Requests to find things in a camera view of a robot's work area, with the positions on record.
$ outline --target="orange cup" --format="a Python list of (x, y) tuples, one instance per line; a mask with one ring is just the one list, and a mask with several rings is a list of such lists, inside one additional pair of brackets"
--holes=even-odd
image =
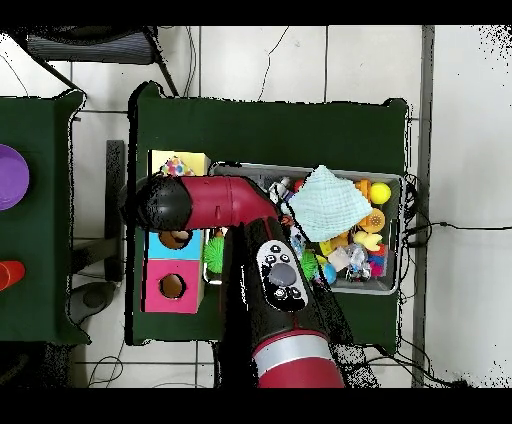
[(19, 261), (0, 262), (0, 291), (16, 284), (25, 276), (25, 266)]

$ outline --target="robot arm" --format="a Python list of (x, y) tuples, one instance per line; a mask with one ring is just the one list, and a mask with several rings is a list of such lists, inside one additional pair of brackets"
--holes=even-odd
[[(221, 369), (233, 370), (223, 377), (226, 383), (240, 381), (237, 362), (248, 365), (246, 370), (251, 362), (259, 387), (344, 386), (321, 307), (284, 237), (275, 205), (256, 184), (244, 177), (156, 174), (137, 182), (132, 204), (137, 225), (149, 231), (230, 228), (219, 352)], [(126, 208), (124, 193), (125, 217)]]

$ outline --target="metal frame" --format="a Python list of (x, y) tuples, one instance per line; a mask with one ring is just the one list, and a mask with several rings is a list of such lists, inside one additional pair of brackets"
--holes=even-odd
[[(158, 46), (155, 42), (155, 39), (153, 38), (153, 35), (151, 34), (149, 28), (147, 26), (144, 26), (142, 28), (142, 33), (146, 37), (146, 40), (151, 48), (151, 51), (154, 56), (154, 62), (158, 65), (160, 68), (160, 71), (162, 72), (162, 75), (164, 76), (165, 81), (169, 85), (169, 88), (171, 89), (171, 93), (173, 96), (178, 97), (179, 93), (176, 89), (176, 86), (174, 85), (174, 82), (172, 80), (171, 74), (169, 73), (167, 66), (165, 66), (165, 63), (162, 58), (162, 54), (160, 50), (158, 49)], [(74, 84), (72, 81), (67, 79), (64, 75), (62, 75), (59, 71), (57, 71), (53, 66), (51, 66), (49, 63), (41, 59), (40, 57), (37, 57), (33, 54), (31, 54), (28, 51), (28, 48), (26, 48), (26, 42), (24, 40), (22, 41), (21, 38), (17, 34), (10, 34), (11, 38), (42, 68), (44, 68), (46, 71), (48, 71), (50, 74), (52, 74), (55, 78), (59, 79), (61, 82), (66, 84), (69, 88), (73, 88), (75, 90), (82, 90), (80, 87), (78, 87), (76, 84)]]
[(71, 273), (105, 260), (105, 280), (122, 281), (124, 264), (123, 223), (118, 212), (118, 193), (125, 184), (125, 144), (122, 140), (107, 141), (105, 182), (105, 232), (102, 239), (80, 243), (73, 248)]
[[(427, 225), (429, 217), (430, 196), (430, 146), (432, 131), (432, 99), (434, 89), (434, 25), (422, 26), (423, 45), (421, 63), (421, 97), (420, 97), (420, 134), (418, 142), (418, 209), (423, 213), (417, 215), (418, 226)], [(427, 231), (417, 235), (419, 244), (425, 247), (416, 249), (416, 273), (414, 283), (416, 295), (413, 309), (413, 340), (416, 348), (412, 352), (413, 363), (421, 368), (414, 368), (411, 387), (423, 387), (425, 366), (425, 320), (427, 295)]]

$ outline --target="pink block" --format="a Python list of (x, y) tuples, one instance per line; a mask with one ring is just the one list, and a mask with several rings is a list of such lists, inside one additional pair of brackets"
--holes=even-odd
[[(145, 312), (195, 314), (198, 309), (200, 262), (177, 259), (149, 259), (147, 265)], [(160, 280), (178, 274), (185, 281), (179, 299), (169, 299), (160, 292)]]

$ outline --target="shape sorter box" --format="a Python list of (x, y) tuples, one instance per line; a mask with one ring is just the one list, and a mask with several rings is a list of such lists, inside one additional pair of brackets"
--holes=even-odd
[[(174, 156), (190, 169), (194, 175), (205, 175), (210, 161), (203, 153), (156, 151), (151, 152), (151, 173)], [(202, 278), (202, 252), (204, 230), (194, 230), (192, 238), (183, 249), (169, 249), (164, 246), (157, 233), (149, 233), (146, 284), (142, 296), (143, 312), (167, 312), (194, 314), (197, 312), (204, 294)], [(161, 280), (168, 275), (177, 275), (185, 283), (185, 290), (179, 298), (169, 298), (162, 293)]]

